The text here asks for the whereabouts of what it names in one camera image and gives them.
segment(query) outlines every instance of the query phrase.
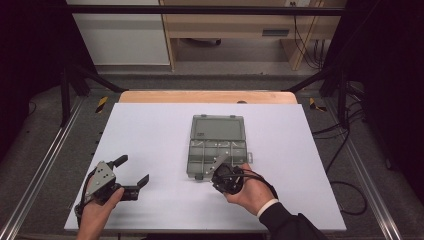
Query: white wall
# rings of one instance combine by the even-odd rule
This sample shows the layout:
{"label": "white wall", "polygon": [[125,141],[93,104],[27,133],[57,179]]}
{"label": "white wall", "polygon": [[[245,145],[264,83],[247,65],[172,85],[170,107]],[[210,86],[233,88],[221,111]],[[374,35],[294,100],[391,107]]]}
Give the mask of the white wall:
{"label": "white wall", "polygon": [[[68,4],[158,5],[157,0],[67,0]],[[74,14],[95,65],[169,65],[160,15]]]}

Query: white paper sheet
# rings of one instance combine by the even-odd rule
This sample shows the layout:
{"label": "white paper sheet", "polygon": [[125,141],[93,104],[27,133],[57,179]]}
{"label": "white paper sheet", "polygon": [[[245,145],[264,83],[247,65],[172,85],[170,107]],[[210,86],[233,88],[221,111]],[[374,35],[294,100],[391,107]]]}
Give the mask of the white paper sheet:
{"label": "white paper sheet", "polygon": [[[266,231],[256,216],[227,203],[210,182],[188,178],[192,117],[198,114],[243,116],[251,167],[275,187],[287,210],[303,213],[320,230],[346,230],[301,105],[196,103],[115,104],[88,171],[99,161],[127,154],[129,160],[114,169],[117,182],[135,185],[146,174],[150,182],[138,201],[118,204],[105,229]],[[65,229],[78,229],[73,211]]]}

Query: person's left hand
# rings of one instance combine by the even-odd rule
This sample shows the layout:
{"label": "person's left hand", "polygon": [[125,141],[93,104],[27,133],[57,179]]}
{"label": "person's left hand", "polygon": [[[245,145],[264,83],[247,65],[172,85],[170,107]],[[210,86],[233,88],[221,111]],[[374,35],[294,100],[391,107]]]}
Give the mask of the person's left hand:
{"label": "person's left hand", "polygon": [[103,206],[97,204],[95,200],[85,205],[77,239],[99,239],[110,213],[121,200],[123,194],[124,188],[120,188],[112,194]]}

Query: aluminum rail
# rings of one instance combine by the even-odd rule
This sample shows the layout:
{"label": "aluminum rail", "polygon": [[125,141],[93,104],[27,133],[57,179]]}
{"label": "aluminum rail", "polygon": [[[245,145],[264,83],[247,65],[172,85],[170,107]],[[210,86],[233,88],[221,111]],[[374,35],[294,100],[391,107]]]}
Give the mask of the aluminum rail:
{"label": "aluminum rail", "polygon": [[157,5],[64,5],[45,6],[49,10],[92,14],[221,14],[221,15],[296,15],[357,16],[367,9],[318,7],[253,7],[253,6],[157,6]]}

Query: black sleeve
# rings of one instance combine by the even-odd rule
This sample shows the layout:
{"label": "black sleeve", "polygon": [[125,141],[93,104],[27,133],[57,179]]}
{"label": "black sleeve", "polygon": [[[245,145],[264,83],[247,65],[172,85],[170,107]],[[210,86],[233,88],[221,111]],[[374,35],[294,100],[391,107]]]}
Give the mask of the black sleeve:
{"label": "black sleeve", "polygon": [[291,215],[280,202],[266,209],[259,221],[268,228],[272,240],[327,239],[305,216]]}

